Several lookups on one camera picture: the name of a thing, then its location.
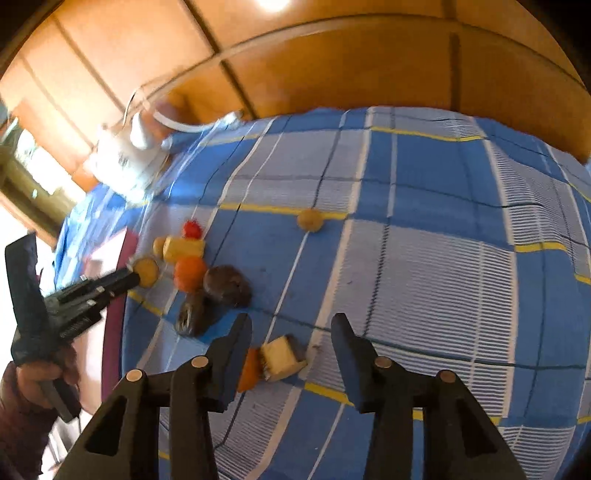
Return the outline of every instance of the bed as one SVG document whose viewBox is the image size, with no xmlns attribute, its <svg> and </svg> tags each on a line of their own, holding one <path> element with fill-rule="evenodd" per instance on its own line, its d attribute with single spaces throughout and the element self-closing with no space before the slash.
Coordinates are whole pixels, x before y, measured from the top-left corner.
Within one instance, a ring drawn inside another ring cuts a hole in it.
<svg viewBox="0 0 591 480">
<path fill-rule="evenodd" d="M 196 219 L 208 265 L 252 284 L 253 345 L 293 334 L 309 367 L 238 394 L 210 423 L 220 477 L 362 477 L 372 427 L 348 403 L 327 331 L 345 312 L 379 354 L 457 372 L 530 479 L 552 479 L 591 426 L 591 177 L 493 120 L 430 108 L 319 109 L 185 140 L 142 206 L 99 185 L 66 219 L 56 286 L 127 227 L 138 254 Z M 318 233 L 296 224 L 323 212 Z M 176 335 L 184 294 L 164 269 L 130 292 L 121 372 L 177 368 L 228 332 Z M 413 478 L 421 478 L 422 413 Z M 160 475 L 168 478 L 168 413 Z"/>
</svg>

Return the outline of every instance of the wooden ceiling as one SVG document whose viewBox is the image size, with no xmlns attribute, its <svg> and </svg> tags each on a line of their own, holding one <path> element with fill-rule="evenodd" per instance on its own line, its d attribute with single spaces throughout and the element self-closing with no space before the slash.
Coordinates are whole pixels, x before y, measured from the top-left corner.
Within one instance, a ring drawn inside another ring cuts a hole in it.
<svg viewBox="0 0 591 480">
<path fill-rule="evenodd" d="M 319 106 L 433 106 L 591 152 L 591 98 L 516 0 L 66 0 L 0 95 L 85 189 L 101 123 L 141 84 L 200 122 Z"/>
</svg>

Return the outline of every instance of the sleeve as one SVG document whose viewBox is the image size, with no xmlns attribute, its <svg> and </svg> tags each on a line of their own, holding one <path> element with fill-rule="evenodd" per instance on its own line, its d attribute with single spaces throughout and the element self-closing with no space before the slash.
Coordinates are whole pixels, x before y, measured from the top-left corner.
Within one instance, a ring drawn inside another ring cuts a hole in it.
<svg viewBox="0 0 591 480">
<path fill-rule="evenodd" d="M 30 403 L 17 386 L 17 369 L 10 362 L 0 383 L 0 450 L 24 480 L 41 473 L 49 432 L 57 420 L 55 410 Z"/>
</svg>

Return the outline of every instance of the screw head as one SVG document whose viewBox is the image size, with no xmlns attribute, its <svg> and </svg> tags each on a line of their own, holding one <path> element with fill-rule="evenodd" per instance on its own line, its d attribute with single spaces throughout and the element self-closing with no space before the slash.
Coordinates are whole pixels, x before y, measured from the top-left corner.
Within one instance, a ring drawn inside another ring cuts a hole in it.
<svg viewBox="0 0 591 480">
<path fill-rule="evenodd" d="M 390 368 L 392 361 L 387 356 L 378 356 L 374 360 L 374 365 L 378 368 Z"/>
<path fill-rule="evenodd" d="M 196 356 L 191 360 L 191 365 L 193 365 L 195 368 L 206 367 L 208 363 L 209 359 L 204 355 Z"/>
<path fill-rule="evenodd" d="M 456 381 L 456 374 L 451 370 L 441 370 L 439 372 L 439 378 L 445 383 L 454 383 Z"/>
<path fill-rule="evenodd" d="M 141 370 L 129 370 L 125 378 L 130 382 L 137 382 L 140 378 L 144 376 L 144 373 Z"/>
</svg>

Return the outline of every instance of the red toy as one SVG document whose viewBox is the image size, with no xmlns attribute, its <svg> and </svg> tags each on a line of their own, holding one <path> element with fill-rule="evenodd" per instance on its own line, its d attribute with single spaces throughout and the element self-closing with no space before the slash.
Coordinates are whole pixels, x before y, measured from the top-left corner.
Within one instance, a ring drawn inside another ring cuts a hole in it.
<svg viewBox="0 0 591 480">
<path fill-rule="evenodd" d="M 183 225 L 183 237 L 200 240 L 203 236 L 201 226 L 195 220 L 187 220 Z"/>
</svg>

